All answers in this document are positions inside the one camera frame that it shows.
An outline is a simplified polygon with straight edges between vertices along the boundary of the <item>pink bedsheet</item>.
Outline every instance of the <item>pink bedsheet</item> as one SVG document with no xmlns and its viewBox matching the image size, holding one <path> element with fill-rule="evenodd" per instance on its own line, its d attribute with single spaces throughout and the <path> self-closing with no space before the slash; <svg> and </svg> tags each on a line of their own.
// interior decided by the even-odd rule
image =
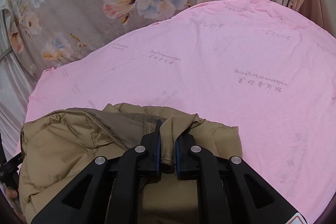
<svg viewBox="0 0 336 224">
<path fill-rule="evenodd" d="M 336 40 L 269 0 L 200 4 L 46 70 L 26 121 L 107 103 L 238 126 L 244 160 L 313 223 L 336 191 Z"/>
</svg>

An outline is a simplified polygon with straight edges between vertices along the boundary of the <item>gray strap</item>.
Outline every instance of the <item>gray strap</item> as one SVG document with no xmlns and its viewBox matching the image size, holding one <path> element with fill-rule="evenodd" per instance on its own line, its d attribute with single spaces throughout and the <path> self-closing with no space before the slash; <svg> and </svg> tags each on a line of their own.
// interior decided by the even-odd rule
<svg viewBox="0 0 336 224">
<path fill-rule="evenodd" d="M 0 54 L 0 61 L 7 55 L 9 54 L 11 51 L 13 50 L 12 47 L 9 47 L 8 49 L 6 49 L 3 53 Z"/>
</svg>

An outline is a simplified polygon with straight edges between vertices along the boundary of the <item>white curtain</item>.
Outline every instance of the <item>white curtain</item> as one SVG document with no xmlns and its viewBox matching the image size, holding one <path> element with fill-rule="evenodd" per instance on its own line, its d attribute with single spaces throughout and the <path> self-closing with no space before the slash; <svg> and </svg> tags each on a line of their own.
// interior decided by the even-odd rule
<svg viewBox="0 0 336 224">
<path fill-rule="evenodd" d="M 11 47 L 5 22 L 5 1 L 0 0 L 0 56 Z M 29 95 L 36 81 L 20 66 L 13 51 L 0 60 L 0 132 L 7 159 L 15 155 L 26 118 Z"/>
</svg>

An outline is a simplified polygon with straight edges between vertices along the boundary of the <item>khaki jacket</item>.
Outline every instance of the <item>khaki jacket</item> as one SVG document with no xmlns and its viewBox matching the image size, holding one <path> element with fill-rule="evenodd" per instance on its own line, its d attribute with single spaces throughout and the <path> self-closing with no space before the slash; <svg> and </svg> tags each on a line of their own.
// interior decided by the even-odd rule
<svg viewBox="0 0 336 224">
<path fill-rule="evenodd" d="M 23 126 L 19 193 L 27 222 L 95 157 L 119 157 L 139 145 L 144 134 L 154 132 L 157 119 L 164 121 L 160 128 L 161 163 L 168 174 L 142 189 L 139 223 L 198 223 L 196 181 L 179 181 L 173 173 L 174 142 L 189 128 L 196 144 L 214 155 L 241 157 L 238 128 L 170 107 L 125 103 L 108 104 L 102 111 L 58 110 Z"/>
</svg>

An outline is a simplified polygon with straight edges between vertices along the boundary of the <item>label sticker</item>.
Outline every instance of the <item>label sticker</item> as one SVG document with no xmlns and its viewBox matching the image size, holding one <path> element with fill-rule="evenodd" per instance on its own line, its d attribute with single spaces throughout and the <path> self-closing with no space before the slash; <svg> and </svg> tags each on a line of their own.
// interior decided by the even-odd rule
<svg viewBox="0 0 336 224">
<path fill-rule="evenodd" d="M 296 213 L 290 220 L 286 222 L 286 224 L 307 224 L 307 222 L 300 213 Z"/>
</svg>

